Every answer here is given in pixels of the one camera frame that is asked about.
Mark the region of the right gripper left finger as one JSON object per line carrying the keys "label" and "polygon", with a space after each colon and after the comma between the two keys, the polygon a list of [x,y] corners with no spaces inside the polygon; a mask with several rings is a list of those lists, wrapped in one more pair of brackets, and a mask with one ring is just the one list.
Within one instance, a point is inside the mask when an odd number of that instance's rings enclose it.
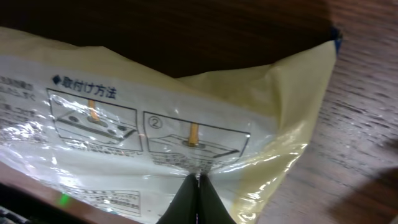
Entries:
{"label": "right gripper left finger", "polygon": [[186,176],[174,199],[157,224],[197,223],[198,180],[195,174]]}

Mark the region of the yellow snack bag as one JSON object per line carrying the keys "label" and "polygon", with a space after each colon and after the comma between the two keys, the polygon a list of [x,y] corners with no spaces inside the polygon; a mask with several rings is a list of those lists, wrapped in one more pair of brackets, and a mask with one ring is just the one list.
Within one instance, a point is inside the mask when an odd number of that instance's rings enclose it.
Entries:
{"label": "yellow snack bag", "polygon": [[206,174],[255,223],[313,133],[340,37],[279,60],[172,78],[104,47],[1,29],[1,161],[141,223]]}

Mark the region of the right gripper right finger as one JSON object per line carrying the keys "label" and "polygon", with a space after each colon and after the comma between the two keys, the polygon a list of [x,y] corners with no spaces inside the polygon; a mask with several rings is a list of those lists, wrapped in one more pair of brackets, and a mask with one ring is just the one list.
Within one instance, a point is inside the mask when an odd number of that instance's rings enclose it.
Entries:
{"label": "right gripper right finger", "polygon": [[199,178],[197,216],[198,224],[236,224],[207,175]]}

